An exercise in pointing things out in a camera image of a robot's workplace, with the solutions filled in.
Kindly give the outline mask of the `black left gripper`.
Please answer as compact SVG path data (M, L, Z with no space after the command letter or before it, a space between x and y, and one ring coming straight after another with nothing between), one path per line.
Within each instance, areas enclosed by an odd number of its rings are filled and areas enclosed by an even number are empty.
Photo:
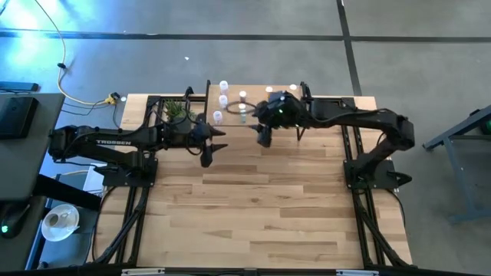
M199 113L196 116L196 123L186 138L186 150L193 156L200 157L201 167L207 168L213 161L213 153L227 147L227 144L207 144L210 136L225 136L226 133L209 126L205 122L206 116L204 113Z

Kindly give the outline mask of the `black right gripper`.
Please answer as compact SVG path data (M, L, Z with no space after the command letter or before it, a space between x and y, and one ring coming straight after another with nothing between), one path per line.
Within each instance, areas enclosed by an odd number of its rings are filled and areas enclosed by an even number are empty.
M287 91L270 93L269 98L258 103L252 112L252 116L259 122L252 126L258 133L257 143L269 148L272 143L272 130L299 127L304 111L305 104L293 94Z

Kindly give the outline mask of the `potted green succulent plant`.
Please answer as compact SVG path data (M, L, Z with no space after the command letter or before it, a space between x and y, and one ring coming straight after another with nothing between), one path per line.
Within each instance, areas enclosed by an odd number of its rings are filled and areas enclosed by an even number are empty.
M178 121L185 117L189 117L191 120L196 118L196 114L190 109L190 104L187 101L166 100L164 111L168 121Z

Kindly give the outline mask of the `white paper sheet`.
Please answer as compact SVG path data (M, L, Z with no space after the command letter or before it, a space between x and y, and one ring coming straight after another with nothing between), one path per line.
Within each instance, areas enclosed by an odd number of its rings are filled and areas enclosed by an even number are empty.
M104 176L95 171L96 167L102 167L104 163L92 163L84 181L83 190L91 194L100 195L104 191Z

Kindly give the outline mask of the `black desk beam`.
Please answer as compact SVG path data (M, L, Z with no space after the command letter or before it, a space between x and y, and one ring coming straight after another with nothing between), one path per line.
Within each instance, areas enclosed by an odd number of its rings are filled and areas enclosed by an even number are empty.
M76 189L42 174L39 174L36 179L32 195L45 196L93 211L97 211L101 205L101 198L99 196Z

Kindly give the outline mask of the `dark grey desk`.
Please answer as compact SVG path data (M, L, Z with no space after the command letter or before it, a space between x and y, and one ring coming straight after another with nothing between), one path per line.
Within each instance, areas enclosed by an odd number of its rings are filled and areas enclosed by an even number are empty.
M3 238L0 227L0 273L23 271L44 213L44 196L33 196L48 147L64 102L62 94L35 94L38 100L28 135L24 139L0 140L0 205L29 201L25 223L14 238Z

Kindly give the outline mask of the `blue-grey metal stand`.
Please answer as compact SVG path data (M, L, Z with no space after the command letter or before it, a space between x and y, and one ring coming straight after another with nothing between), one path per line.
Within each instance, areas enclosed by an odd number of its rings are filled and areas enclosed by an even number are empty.
M469 131L481 127L489 121L491 121L491 104L483 109L474 110L465 120L422 144L422 147L427 152L432 151L438 146L444 146L456 178L456 183L464 195L465 212L459 215L451 215L448 218L450 223L456 224L477 219L491 218L491 209L478 209L475 206L471 191L466 184L464 167L461 166L460 161L457 159L456 150L453 145L454 140L491 141L491 130L489 135L467 135Z

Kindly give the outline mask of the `black rectangular device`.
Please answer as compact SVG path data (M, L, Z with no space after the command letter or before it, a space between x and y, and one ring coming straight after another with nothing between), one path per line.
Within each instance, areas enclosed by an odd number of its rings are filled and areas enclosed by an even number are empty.
M0 109L0 140L27 137L38 107L34 97L11 97Z

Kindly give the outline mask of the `dark flat device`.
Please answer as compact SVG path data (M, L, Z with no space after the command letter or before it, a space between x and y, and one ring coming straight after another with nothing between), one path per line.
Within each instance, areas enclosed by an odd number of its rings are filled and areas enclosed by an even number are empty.
M6 92L37 92L39 87L37 83L0 81L0 91Z

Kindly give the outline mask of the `black computer mouse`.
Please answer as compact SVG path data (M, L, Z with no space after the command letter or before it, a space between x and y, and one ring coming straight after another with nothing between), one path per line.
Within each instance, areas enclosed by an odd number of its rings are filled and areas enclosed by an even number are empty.
M20 232L30 209L27 202L9 203L0 212L0 235L3 238L14 238Z

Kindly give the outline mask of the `wooden shelf with black frame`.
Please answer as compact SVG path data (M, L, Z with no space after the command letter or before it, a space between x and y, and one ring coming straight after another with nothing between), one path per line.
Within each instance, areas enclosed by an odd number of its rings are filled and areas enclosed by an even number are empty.
M253 105L257 105L261 101L267 100L269 95L266 95L265 88L270 86L273 88L273 92L287 91L300 99L302 97L302 89L299 84L296 91L290 91L289 85L273 85L273 84L229 84L229 92L226 95L228 97L228 104L239 101L239 92L244 90L247 93L246 102ZM250 125L258 124L257 118L253 117L251 113L247 114L246 124L241 122L240 115L228 113L219 106L220 89L218 84L210 84L207 87L207 101L206 101L206 121L213 127L226 133L225 136L214 136L213 142L215 143L231 143L232 138L245 138L249 143L257 146L256 138L257 132L250 129ZM215 111L221 111L223 115L223 122L220 125L215 125L213 120L213 113Z

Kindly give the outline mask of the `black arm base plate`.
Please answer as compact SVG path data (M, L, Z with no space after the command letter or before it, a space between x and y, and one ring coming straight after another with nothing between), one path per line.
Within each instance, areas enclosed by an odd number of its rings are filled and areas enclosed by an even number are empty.
M397 189L412 181L412 177L394 170L392 160L380 162L373 172L357 171L354 160L344 161L344 176L349 189Z
M157 175L158 159L142 153L131 153L124 161L108 163L94 169L104 177L104 186L151 187Z

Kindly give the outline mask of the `silver metal bracket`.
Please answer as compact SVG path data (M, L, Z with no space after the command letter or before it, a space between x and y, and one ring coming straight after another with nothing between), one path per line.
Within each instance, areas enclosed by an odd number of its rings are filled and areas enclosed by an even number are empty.
M340 269L336 276L380 276L378 271Z
M165 275L164 268L131 268L123 269L120 276L160 276Z

